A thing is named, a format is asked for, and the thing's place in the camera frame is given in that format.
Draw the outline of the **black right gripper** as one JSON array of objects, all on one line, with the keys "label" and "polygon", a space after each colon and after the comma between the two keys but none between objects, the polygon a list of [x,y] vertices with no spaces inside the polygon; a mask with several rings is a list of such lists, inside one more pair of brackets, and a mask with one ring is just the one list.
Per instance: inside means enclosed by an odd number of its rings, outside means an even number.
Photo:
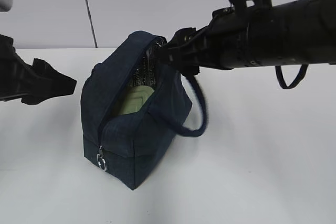
[{"label": "black right gripper", "polygon": [[181,74],[198,74],[200,67],[232,70],[247,65],[249,8],[213,11],[210,23],[197,30],[183,28],[156,53],[161,63]]}]

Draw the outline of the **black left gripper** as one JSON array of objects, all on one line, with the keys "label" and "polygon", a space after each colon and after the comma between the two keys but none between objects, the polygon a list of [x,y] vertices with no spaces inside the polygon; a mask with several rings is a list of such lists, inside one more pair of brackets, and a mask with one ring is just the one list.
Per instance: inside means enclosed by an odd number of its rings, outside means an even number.
[{"label": "black left gripper", "polygon": [[13,38],[1,35],[1,101],[21,98],[23,104],[38,105],[74,93],[75,79],[41,59],[35,58],[32,66],[26,64],[16,53],[13,42]]}]

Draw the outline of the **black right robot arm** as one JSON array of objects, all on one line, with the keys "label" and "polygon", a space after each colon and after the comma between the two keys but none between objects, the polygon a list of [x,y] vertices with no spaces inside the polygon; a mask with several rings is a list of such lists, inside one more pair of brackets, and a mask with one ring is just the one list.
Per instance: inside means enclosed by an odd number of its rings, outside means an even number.
[{"label": "black right robot arm", "polygon": [[183,75],[219,70],[335,64],[335,0],[297,0],[239,17],[234,8],[213,12],[200,30],[183,28],[158,50]]}]

